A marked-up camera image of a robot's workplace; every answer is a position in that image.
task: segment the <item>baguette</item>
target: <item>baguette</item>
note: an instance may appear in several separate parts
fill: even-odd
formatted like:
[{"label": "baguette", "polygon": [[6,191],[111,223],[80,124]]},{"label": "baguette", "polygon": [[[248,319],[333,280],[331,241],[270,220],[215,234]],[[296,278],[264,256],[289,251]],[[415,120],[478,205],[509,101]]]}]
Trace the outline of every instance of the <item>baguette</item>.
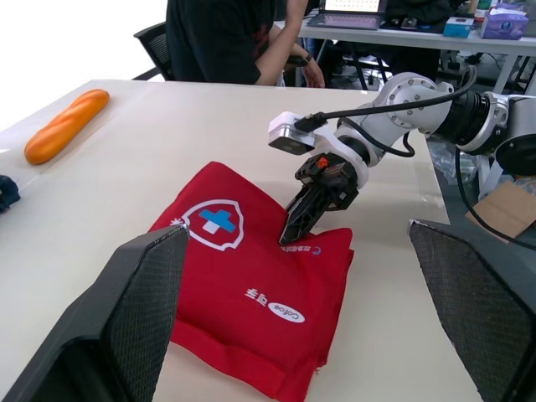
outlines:
[{"label": "baguette", "polygon": [[105,90],[90,90],[76,98],[67,109],[39,130],[24,148],[24,156],[32,165],[48,162],[108,104],[110,94]]}]

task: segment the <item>first aid kit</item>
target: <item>first aid kit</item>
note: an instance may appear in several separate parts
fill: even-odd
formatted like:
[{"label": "first aid kit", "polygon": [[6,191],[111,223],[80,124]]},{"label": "first aid kit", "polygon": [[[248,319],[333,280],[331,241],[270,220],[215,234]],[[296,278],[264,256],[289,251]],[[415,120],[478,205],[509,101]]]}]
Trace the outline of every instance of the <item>first aid kit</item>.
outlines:
[{"label": "first aid kit", "polygon": [[286,211],[212,162],[151,230],[187,224],[172,342],[281,402],[301,402],[327,363],[343,304],[350,229],[278,243]]}]

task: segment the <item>robotic arm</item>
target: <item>robotic arm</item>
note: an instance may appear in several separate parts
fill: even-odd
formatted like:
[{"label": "robotic arm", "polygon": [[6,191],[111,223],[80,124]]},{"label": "robotic arm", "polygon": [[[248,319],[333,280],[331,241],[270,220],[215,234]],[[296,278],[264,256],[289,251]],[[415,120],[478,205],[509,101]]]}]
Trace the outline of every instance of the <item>robotic arm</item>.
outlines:
[{"label": "robotic arm", "polygon": [[[290,112],[270,124],[270,146],[310,157],[296,172],[300,193],[287,207],[283,245],[306,235],[327,211],[347,209],[386,153],[412,157],[410,131],[440,138],[471,155],[494,157],[508,173],[536,175],[536,98],[459,91],[413,73],[391,78],[372,104],[353,111],[302,117]],[[337,118],[338,129],[324,126]],[[401,137],[407,152],[393,149]]]}]

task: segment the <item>laptop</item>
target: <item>laptop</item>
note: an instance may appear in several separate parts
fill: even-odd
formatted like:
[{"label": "laptop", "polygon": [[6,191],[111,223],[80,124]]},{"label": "laptop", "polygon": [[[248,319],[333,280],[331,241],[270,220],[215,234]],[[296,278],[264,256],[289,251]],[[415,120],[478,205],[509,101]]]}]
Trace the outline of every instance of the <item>laptop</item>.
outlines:
[{"label": "laptop", "polygon": [[307,26],[318,28],[378,29],[387,0],[325,0]]}]

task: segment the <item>black shirt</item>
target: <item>black shirt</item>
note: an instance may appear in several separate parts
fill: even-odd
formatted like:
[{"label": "black shirt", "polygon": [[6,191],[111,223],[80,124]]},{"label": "black shirt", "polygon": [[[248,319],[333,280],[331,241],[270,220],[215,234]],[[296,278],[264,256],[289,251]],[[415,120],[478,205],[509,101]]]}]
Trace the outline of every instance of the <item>black shirt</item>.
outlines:
[{"label": "black shirt", "polygon": [[268,49],[274,0],[168,0],[167,46],[175,80],[254,84]]}]

